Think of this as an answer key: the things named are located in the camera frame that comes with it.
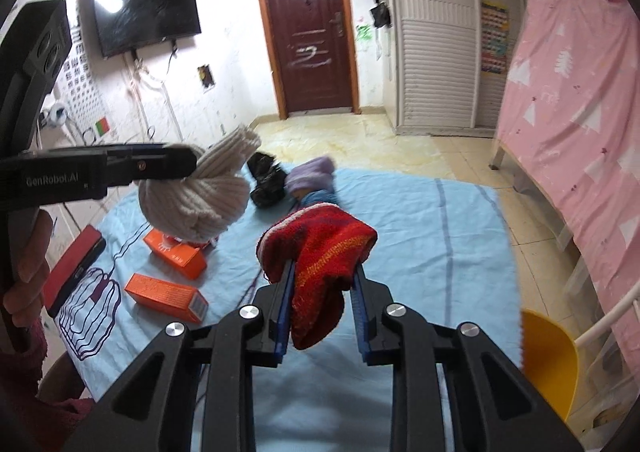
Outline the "person left hand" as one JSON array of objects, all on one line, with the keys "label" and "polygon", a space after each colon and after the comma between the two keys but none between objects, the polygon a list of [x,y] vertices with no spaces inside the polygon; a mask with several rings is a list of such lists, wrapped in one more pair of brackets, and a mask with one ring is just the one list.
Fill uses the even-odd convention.
[{"label": "person left hand", "polygon": [[30,347],[28,328],[43,306],[53,221],[41,208],[10,212],[1,221],[1,349],[22,354]]}]

